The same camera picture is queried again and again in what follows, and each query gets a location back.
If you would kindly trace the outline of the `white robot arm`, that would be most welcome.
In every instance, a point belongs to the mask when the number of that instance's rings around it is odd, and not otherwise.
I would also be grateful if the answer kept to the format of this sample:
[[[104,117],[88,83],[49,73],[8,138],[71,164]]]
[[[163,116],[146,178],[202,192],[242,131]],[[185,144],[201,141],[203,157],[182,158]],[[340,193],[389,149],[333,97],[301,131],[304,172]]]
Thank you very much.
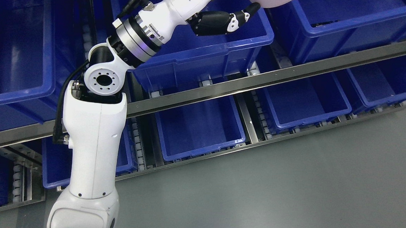
[[[153,57],[179,25],[198,36],[235,32],[264,6],[237,12],[204,11],[212,0],[129,0],[112,22],[114,33],[94,45],[88,59],[63,84],[52,142],[72,150],[71,176],[46,228],[114,228],[119,143],[126,125],[126,72]]]

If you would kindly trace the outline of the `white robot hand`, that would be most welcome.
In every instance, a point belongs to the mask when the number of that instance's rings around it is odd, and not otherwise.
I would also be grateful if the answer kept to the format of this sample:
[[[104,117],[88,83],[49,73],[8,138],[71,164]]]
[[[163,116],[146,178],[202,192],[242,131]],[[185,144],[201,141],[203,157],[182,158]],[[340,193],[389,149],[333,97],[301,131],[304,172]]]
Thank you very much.
[[[153,10],[139,11],[139,25],[161,43],[171,39],[177,26],[187,23],[197,36],[227,35],[241,28],[261,8],[255,2],[234,13],[202,11],[210,1],[162,0],[154,4]]]

